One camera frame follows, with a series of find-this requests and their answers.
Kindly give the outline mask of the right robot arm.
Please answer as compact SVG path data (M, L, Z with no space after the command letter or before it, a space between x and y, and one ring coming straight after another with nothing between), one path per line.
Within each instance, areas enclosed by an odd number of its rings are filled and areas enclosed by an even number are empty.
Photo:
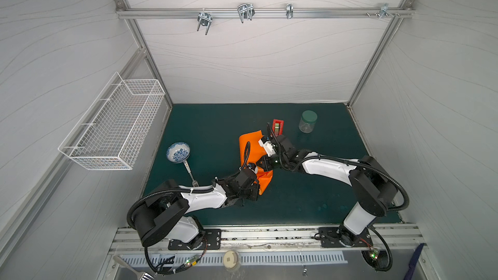
M357 199L354 207L331 236L347 247L357 242L368 226L387 213L408 208L407 191L371 156L344 159L311 150L297 150L284 135L263 136L259 146L265 154L257 162L264 171L283 169L289 172L324 176L349 185Z

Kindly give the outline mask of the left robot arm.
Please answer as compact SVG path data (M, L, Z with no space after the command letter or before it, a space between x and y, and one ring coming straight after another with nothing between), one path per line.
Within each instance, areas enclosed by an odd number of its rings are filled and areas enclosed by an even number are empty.
M254 164L211 185L185 187L174 180L158 186L154 192L132 204L127 213L128 226L137 231L143 247L164 239L179 241L189 249L198 247L206 232L190 213L203 209L230 207L242 200L256 201L259 181Z

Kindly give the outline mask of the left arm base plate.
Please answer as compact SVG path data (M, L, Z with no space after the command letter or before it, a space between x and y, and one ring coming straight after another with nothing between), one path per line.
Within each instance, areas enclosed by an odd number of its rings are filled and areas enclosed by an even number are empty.
M198 233L191 241L182 242L176 239L169 241L170 251L193 251L193 250L219 250L221 242L221 229L205 229Z

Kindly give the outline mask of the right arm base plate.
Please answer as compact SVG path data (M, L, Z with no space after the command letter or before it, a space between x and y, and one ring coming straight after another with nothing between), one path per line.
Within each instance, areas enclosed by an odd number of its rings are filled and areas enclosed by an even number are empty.
M313 236L322 248L371 248L373 242L368 228L356 235L343 226L320 227Z

